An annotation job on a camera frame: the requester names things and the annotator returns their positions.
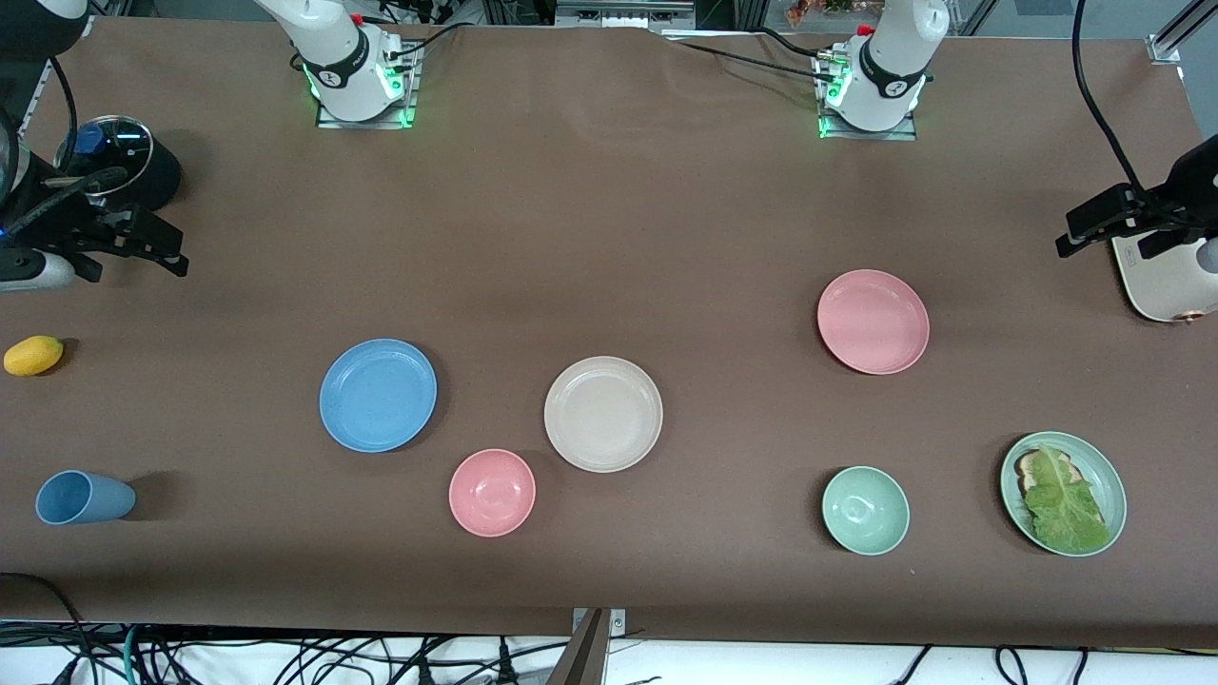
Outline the dark angled metal bar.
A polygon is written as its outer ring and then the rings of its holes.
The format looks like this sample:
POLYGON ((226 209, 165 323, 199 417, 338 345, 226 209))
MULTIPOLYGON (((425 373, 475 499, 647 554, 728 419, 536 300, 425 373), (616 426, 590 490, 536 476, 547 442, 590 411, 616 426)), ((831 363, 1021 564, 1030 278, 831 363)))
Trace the dark angled metal bar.
POLYGON ((614 626, 611 609, 583 609, 544 685, 603 685, 614 626))

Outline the beige rounded board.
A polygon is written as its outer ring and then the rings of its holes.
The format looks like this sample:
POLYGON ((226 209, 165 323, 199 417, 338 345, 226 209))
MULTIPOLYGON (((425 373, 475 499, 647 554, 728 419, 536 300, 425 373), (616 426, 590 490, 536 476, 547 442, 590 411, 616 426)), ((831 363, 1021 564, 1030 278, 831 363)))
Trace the beige rounded board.
POLYGON ((1114 263, 1132 308, 1149 321, 1163 323, 1218 313, 1218 275, 1201 269, 1195 256, 1202 240, 1144 260, 1136 236, 1114 238, 1114 263))

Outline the red orange plastic items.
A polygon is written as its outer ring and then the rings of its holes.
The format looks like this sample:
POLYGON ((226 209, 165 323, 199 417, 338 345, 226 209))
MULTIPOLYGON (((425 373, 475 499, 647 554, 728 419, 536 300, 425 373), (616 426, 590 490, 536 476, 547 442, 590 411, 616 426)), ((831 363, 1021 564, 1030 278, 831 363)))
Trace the red orange plastic items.
POLYGON ((797 28, 809 17, 872 22, 883 12, 885 0, 789 0, 784 17, 797 28))

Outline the yellow lemon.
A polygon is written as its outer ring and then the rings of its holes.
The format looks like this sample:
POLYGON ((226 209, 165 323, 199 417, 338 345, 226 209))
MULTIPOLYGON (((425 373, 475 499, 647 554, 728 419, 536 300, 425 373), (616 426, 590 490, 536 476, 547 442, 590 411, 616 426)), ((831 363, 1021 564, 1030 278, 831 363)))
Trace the yellow lemon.
POLYGON ((54 368, 62 356, 65 356, 62 340, 48 335, 29 336, 15 342, 2 355, 2 368, 13 377, 34 377, 54 368))

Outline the green oval plate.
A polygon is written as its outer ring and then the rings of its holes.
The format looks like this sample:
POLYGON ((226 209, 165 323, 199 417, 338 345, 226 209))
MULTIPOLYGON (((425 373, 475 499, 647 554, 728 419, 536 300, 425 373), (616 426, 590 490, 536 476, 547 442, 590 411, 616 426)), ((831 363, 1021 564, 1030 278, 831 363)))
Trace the green oval plate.
POLYGON ((1088 442, 1082 438, 1075 438, 1075 435, 1065 431, 1035 431, 1024 435, 1024 438, 1016 440, 1002 456, 1002 460, 999 461, 999 466, 995 468, 995 477, 999 499, 1005 511, 1009 512, 1010 520, 1012 520, 1023 538, 1040 550, 1047 551, 1049 555, 1074 558, 1102 555, 1102 552, 1110 550, 1124 530, 1128 517, 1128 499, 1124 484, 1108 457, 1093 446, 1093 442, 1088 442), (1073 463, 1079 468, 1083 477, 1088 481, 1091 481, 1093 497, 1096 499, 1099 508, 1110 527, 1110 545, 1106 545, 1095 552, 1095 555, 1058 555, 1058 552, 1047 548, 1043 542, 1032 538, 1030 512, 1024 507, 1024 499, 1018 488, 1015 466, 1017 460, 1024 453, 1047 446, 1069 453, 1071 460, 1073 460, 1073 463))

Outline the grey metal bracket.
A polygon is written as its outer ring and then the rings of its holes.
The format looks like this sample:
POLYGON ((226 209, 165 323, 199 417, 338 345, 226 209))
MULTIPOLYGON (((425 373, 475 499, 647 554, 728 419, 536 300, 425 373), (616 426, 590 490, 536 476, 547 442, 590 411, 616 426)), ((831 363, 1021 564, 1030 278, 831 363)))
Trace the grey metal bracket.
MULTIPOLYGON (((583 622, 583 616, 588 616, 590 612, 591 609, 586 607, 576 607, 572 611, 572 635, 579 631, 579 626, 583 622)), ((609 625, 609 637, 624 637, 627 633, 626 609, 609 608, 604 609, 603 614, 604 623, 609 625)))

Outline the small green bowl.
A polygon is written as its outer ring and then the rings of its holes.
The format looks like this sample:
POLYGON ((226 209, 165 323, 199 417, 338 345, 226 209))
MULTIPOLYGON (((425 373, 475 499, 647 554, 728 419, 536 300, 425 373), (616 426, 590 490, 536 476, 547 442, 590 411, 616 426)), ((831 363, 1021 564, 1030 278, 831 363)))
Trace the small green bowl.
POLYGON ((899 481, 871 466, 847 467, 831 477, 821 516, 840 547, 868 557, 894 551, 911 524, 911 507, 899 481))

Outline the glass lid blue knob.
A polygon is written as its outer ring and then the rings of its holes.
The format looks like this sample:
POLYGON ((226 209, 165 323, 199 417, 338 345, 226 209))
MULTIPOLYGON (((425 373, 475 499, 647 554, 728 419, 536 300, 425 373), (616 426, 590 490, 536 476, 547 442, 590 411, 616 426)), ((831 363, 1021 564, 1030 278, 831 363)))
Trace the glass lid blue knob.
POLYGON ((153 138, 147 127, 125 116, 108 115, 86 121, 55 155, 55 165, 67 176, 90 176, 119 168, 119 178, 99 180, 86 186, 91 196, 106 196, 129 186, 147 168, 153 138))

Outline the aluminium corner profile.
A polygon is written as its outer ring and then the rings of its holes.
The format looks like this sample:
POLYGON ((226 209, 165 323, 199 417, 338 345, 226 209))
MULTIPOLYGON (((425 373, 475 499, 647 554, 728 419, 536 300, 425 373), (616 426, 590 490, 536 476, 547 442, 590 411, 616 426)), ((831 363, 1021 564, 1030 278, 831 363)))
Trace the aluminium corner profile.
POLYGON ((1188 0, 1157 33, 1149 35, 1149 59, 1153 65, 1179 65, 1180 48, 1216 17, 1218 0, 1188 0))

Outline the pink plate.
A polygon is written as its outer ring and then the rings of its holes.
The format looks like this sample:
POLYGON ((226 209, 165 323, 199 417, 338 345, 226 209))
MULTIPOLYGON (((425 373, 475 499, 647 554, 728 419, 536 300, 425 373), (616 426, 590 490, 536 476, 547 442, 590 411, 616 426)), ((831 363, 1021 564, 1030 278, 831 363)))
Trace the pink plate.
POLYGON ((918 363, 931 346, 931 313, 892 273, 849 271, 829 282, 816 305, 818 338, 853 371, 892 375, 918 363))

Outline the blue cup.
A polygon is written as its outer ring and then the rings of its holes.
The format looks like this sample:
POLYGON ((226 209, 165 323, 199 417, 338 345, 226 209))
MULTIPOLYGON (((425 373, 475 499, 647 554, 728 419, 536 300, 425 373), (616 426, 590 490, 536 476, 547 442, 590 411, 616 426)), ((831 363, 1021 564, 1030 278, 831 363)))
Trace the blue cup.
POLYGON ((40 486, 34 509, 52 527, 106 523, 129 516, 136 494, 125 481, 83 470, 65 470, 40 486))

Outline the small pink bowl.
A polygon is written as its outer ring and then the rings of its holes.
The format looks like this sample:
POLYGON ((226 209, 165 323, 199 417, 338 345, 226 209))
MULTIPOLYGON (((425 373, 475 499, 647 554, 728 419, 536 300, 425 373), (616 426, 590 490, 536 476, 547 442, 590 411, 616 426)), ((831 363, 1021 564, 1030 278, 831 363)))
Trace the small pink bowl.
POLYGON ((451 513, 476 538, 504 538, 521 528, 533 509, 536 479, 526 460, 503 449, 486 449, 462 460, 452 474, 451 513))

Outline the toasted bread slice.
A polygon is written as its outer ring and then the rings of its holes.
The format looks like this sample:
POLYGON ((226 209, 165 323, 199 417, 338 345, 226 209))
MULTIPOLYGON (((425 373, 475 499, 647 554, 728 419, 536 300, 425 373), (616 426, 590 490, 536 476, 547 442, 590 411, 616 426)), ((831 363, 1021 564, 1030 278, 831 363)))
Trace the toasted bread slice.
POLYGON ((1037 488, 1043 480, 1054 486, 1084 480, 1069 453, 1052 447, 1040 447, 1024 453, 1017 460, 1015 470, 1022 496, 1029 494, 1032 488, 1037 488))

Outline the blue plate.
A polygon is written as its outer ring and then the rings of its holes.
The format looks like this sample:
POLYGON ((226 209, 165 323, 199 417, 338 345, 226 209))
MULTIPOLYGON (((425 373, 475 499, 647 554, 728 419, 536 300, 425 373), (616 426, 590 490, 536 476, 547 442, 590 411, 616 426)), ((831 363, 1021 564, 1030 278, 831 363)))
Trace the blue plate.
POLYGON ((382 453, 426 428, 438 403, 438 374, 421 349, 396 339, 343 351, 319 389, 322 424, 340 446, 382 453))

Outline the beige plate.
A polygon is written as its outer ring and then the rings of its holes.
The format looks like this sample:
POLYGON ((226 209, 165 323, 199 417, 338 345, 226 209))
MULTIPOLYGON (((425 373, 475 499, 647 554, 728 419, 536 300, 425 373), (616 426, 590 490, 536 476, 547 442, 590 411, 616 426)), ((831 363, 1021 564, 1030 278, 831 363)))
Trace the beige plate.
POLYGON ((579 360, 552 382, 544 434, 571 466, 597 474, 626 470, 657 446, 664 403, 657 382, 628 360, 579 360))

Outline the brown table cover sheet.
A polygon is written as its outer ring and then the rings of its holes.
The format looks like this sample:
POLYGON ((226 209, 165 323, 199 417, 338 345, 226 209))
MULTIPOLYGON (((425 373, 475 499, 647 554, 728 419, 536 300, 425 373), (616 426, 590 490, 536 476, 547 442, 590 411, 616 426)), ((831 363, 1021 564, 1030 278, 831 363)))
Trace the brown table cover sheet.
POLYGON ((1069 208, 1122 178, 1069 44, 948 41, 914 143, 821 139, 810 87, 639 29, 466 28, 423 65, 409 130, 322 130, 270 22, 100 18, 66 52, 83 118, 130 115, 184 169, 164 218, 185 278, 0 295, 0 572, 91 620, 568 633, 576 607, 649 637, 1218 646, 1218 321, 1157 325, 1069 208), (884 271, 931 316, 918 363, 845 367, 818 338, 836 277, 884 271), (326 434, 322 382, 396 339, 438 374, 418 438, 326 434), (657 446, 597 474, 544 396, 579 360, 657 382, 657 446), (1049 555, 995 468, 1030 433, 1099 449, 1121 538, 1049 555), (476 538, 447 499, 503 449, 537 485, 476 538), (827 481, 907 495, 889 555, 853 555, 827 481), (125 481, 129 516, 52 527, 49 477, 125 481))

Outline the green lettuce leaf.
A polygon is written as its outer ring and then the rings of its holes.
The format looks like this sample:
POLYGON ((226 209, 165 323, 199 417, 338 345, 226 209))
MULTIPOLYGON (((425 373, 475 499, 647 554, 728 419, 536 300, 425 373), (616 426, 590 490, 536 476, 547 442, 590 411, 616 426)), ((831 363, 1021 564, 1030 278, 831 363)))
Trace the green lettuce leaf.
POLYGON ((1023 499, 1032 538, 1058 555, 1095 555, 1110 545, 1110 527, 1085 478, 1061 486, 1043 480, 1023 499))

